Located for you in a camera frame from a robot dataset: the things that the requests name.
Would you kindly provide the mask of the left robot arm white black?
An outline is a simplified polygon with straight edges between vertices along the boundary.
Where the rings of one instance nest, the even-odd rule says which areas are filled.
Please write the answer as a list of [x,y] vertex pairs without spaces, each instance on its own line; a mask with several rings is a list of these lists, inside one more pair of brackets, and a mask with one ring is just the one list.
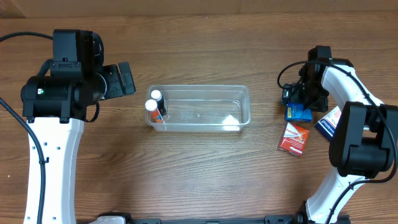
[[75,223],[75,175],[86,109],[132,95],[127,62],[104,65],[100,36],[55,30],[53,57],[21,90],[22,115],[33,132],[24,223]]

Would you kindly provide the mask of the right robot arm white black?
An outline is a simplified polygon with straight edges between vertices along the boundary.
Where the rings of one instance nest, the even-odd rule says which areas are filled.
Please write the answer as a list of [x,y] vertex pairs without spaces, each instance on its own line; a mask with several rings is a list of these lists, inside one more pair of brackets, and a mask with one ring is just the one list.
[[356,76],[353,64],[334,58],[329,46],[318,45],[299,61],[299,80],[279,85],[285,116],[293,106],[326,112],[332,96],[341,111],[330,139],[331,169],[313,196],[287,223],[349,223],[339,215],[364,184],[382,184],[397,172],[397,107],[376,98]]

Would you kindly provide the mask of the blue medicine box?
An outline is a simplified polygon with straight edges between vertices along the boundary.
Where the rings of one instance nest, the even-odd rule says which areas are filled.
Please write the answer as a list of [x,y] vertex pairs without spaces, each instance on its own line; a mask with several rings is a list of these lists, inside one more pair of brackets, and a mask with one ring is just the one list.
[[311,122],[313,119],[312,111],[304,109],[304,106],[299,103],[288,103],[285,109],[286,121],[303,121]]

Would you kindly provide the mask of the orange bottle white cap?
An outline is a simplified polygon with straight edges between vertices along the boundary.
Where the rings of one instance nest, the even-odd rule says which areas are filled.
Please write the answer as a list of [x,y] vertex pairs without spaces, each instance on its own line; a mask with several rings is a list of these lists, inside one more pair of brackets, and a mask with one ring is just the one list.
[[152,116],[152,119],[156,123],[164,123],[163,117],[158,109],[157,102],[155,100],[147,100],[145,103],[146,110]]

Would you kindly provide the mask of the dark bottle white cap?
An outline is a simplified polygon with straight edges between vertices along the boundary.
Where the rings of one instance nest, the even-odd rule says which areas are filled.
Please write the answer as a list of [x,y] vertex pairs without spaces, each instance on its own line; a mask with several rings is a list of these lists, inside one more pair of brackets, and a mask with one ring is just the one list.
[[165,104],[164,96],[159,90],[153,90],[150,93],[150,96],[157,103],[157,109],[159,110],[162,116],[167,114],[167,107]]

